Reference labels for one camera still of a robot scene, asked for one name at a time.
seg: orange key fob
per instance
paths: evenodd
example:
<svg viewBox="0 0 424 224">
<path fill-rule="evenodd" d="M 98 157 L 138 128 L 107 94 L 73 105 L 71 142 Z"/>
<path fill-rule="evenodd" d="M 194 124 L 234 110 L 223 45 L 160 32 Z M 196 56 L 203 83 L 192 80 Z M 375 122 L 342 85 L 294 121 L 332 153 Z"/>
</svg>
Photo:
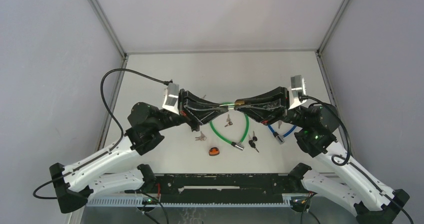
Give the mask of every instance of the orange key fob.
<svg viewBox="0 0 424 224">
<path fill-rule="evenodd" d="M 218 148 L 211 148 L 209 149 L 209 156 L 216 156 L 220 153 L 220 150 Z"/>
</svg>

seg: white table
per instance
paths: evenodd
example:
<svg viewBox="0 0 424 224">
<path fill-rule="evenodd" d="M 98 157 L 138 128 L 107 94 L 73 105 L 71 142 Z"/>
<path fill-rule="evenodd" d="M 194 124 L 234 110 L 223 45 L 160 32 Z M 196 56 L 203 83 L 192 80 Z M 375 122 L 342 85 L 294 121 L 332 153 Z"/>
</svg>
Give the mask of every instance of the white table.
<svg viewBox="0 0 424 224">
<path fill-rule="evenodd" d="M 329 102 L 324 80 L 314 52 L 236 52 L 236 53 L 184 53 L 184 54 L 135 54 L 130 55 L 128 69 L 161 80 L 173 79 L 180 88 L 198 97 L 206 95 L 212 102 L 232 102 L 248 98 L 282 86 L 290 87 L 290 77 L 301 74 L 306 80 L 307 94 Z M 137 102 L 146 102 L 161 108 L 165 86 L 132 73 L 125 73 L 119 91 L 114 114 L 124 129 L 130 124 L 127 116 Z M 240 112 L 230 111 L 232 126 L 224 128 L 227 115 L 221 115 L 213 123 L 231 140 L 240 140 L 245 118 Z M 291 128 L 283 123 L 278 132 Z M 306 163 L 318 172 L 332 172 L 324 165 L 302 152 L 293 134 L 278 144 L 269 129 L 250 119 L 249 133 L 255 131 L 257 153 L 244 141 L 240 151 L 220 140 L 209 125 L 201 126 L 206 141 L 195 141 L 200 132 L 191 132 L 188 125 L 163 130 L 165 139 L 152 151 L 140 156 L 133 163 L 126 163 L 111 170 L 120 172 L 149 164 L 155 173 L 288 173 L 299 162 Z M 112 122 L 106 144 L 119 137 L 119 129 Z M 208 155 L 211 147 L 218 147 L 220 154 Z"/>
</svg>

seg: bunch of keys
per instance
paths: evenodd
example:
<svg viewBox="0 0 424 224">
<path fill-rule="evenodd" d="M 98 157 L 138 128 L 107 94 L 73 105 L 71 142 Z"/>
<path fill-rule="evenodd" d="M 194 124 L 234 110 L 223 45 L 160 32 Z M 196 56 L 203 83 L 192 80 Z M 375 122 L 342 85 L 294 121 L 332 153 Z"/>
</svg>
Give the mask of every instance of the bunch of keys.
<svg viewBox="0 0 424 224">
<path fill-rule="evenodd" d="M 229 114 L 228 114 L 228 117 L 226 118 L 226 122 L 227 122 L 227 124 L 224 127 L 228 127 L 228 126 L 231 126 L 233 124 Z"/>
</svg>

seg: gray floor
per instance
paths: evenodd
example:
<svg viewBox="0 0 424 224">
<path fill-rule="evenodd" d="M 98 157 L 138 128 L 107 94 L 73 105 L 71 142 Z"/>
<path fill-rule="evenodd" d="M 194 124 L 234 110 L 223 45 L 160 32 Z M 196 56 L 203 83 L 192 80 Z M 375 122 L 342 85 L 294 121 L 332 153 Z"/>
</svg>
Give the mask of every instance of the gray floor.
<svg viewBox="0 0 424 224">
<path fill-rule="evenodd" d="M 170 224 L 300 224 L 300 214 L 290 208 L 167 208 Z M 315 197 L 310 209 L 322 224 L 356 224 L 355 218 L 333 202 Z M 165 216 L 160 208 L 150 214 L 161 224 Z M 82 224 L 154 224 L 134 208 L 86 208 Z M 317 224 L 305 214 L 303 224 Z"/>
</svg>

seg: robotic arm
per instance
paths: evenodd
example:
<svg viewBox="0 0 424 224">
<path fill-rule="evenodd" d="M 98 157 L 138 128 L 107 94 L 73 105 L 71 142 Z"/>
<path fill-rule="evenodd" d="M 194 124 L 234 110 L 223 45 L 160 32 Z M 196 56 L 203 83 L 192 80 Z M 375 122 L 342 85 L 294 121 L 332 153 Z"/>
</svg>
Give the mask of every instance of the robotic arm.
<svg viewBox="0 0 424 224">
<path fill-rule="evenodd" d="M 228 112 L 226 105 L 179 90 L 179 86 L 172 82 L 167 86 L 163 109 L 143 102 L 134 105 L 128 116 L 131 128 L 119 140 L 74 164 L 64 166 L 56 163 L 50 167 L 51 182 L 62 213 L 75 211 L 89 200 L 106 194 L 151 190 L 156 179 L 149 165 L 141 164 L 126 173 L 105 173 L 112 166 L 155 148 L 164 139 L 159 133 L 161 130 L 186 123 L 192 131 L 198 131 L 200 125 Z M 348 157 L 350 151 L 345 150 L 333 135 L 339 127 L 333 106 L 301 106 L 307 96 L 305 82 L 300 75 L 292 77 L 291 86 L 292 96 L 286 88 L 278 87 L 256 97 L 236 100 L 234 110 L 264 125 L 282 120 L 302 127 L 294 134 L 299 147 L 331 168 L 345 185 L 321 176 L 303 163 L 299 163 L 289 175 L 296 177 L 305 189 L 347 209 L 360 224 L 391 224 L 409 195 L 383 184 L 354 158 Z"/>
</svg>

